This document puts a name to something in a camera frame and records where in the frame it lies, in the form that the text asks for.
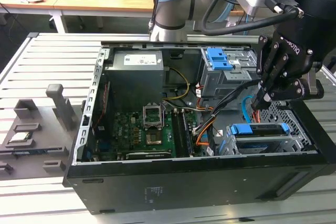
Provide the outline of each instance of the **blue plastic clip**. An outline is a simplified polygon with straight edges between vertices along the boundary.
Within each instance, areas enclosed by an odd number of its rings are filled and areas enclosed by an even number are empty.
[[[233,69],[233,66],[227,61],[227,56],[221,48],[207,48],[206,52],[213,70]]]
[[[290,128],[289,126],[287,125],[287,123],[282,123],[281,124],[281,127],[283,129],[283,131],[285,131],[285,133],[288,135],[290,133]]]
[[[233,135],[237,134],[253,134],[252,128],[247,123],[238,123],[231,126],[231,132]]]

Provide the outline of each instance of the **floor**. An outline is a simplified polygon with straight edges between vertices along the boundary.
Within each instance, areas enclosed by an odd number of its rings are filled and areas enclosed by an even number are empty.
[[[50,16],[47,15],[15,15],[15,21],[12,15],[6,14],[7,24],[0,25],[0,72],[7,65],[10,58],[14,55],[19,45],[24,41],[29,32],[55,33],[56,30],[49,27]],[[130,18],[130,17],[104,17],[104,27],[99,29],[95,17],[82,17],[85,23],[85,29],[80,29],[80,21],[77,16],[66,16],[66,22],[69,33],[130,33],[146,34],[148,32],[148,18]],[[197,34],[194,32],[193,23],[187,22],[186,31],[188,34]],[[272,35],[273,27],[250,31],[250,35]],[[336,56],[336,51],[329,57]]]

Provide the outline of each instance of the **desk leg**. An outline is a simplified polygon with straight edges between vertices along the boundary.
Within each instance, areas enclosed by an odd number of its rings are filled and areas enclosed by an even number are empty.
[[[60,10],[51,10],[50,15],[54,18],[57,32],[59,34],[65,34],[68,32],[67,24],[64,20],[62,12]]]
[[[98,28],[103,28],[104,27],[104,24],[103,24],[103,17],[101,16],[97,16],[97,26]]]

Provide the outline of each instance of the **motherboard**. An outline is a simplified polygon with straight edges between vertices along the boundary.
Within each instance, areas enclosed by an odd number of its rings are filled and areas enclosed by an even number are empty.
[[[179,128],[177,112],[154,109],[136,112],[117,112],[114,116],[110,139],[97,139],[93,151],[93,159],[100,161],[119,161],[147,158],[175,158],[185,153],[193,155],[192,128],[197,125],[193,112],[181,112],[185,118],[185,128]],[[151,123],[162,121],[162,124],[151,126]],[[188,135],[190,146],[182,143],[176,146],[174,138]]]

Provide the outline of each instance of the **wooden desk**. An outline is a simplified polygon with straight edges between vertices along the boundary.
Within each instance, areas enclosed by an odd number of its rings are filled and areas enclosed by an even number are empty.
[[[57,0],[43,0],[38,3],[21,3],[19,0],[0,0],[6,8],[53,9]]]
[[[54,9],[151,12],[153,0],[57,0]]]
[[[102,16],[151,17],[153,0],[44,0],[40,3],[20,3],[18,0],[0,0],[11,12],[19,14],[44,14],[54,18],[57,31],[67,33],[65,15],[97,16],[102,27]],[[0,7],[0,13],[6,11]],[[237,19],[243,14],[240,7],[230,13]]]

